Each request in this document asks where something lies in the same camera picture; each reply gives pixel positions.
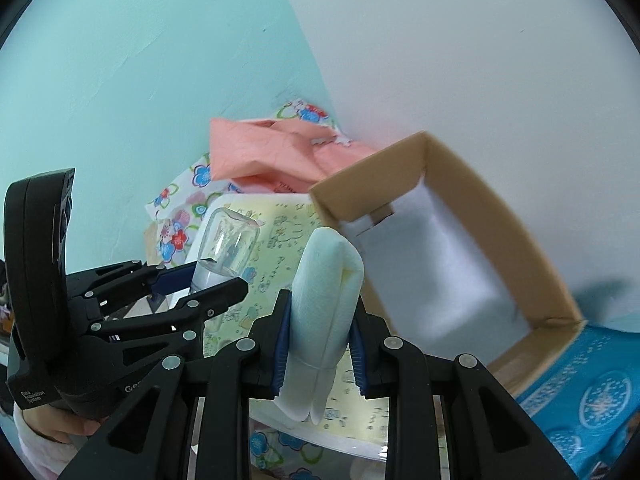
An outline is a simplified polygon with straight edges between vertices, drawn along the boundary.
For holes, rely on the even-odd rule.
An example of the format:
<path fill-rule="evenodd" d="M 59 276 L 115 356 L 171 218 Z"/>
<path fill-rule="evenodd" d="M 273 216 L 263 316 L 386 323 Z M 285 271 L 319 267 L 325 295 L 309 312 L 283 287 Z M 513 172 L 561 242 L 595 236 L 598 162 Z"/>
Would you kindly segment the left hand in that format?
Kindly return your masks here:
<path fill-rule="evenodd" d="M 51 405 L 30 408 L 23 412 L 23 418 L 36 434 L 63 444 L 71 444 L 72 437 L 90 437 L 101 427 L 98 420 L 82 418 Z"/>

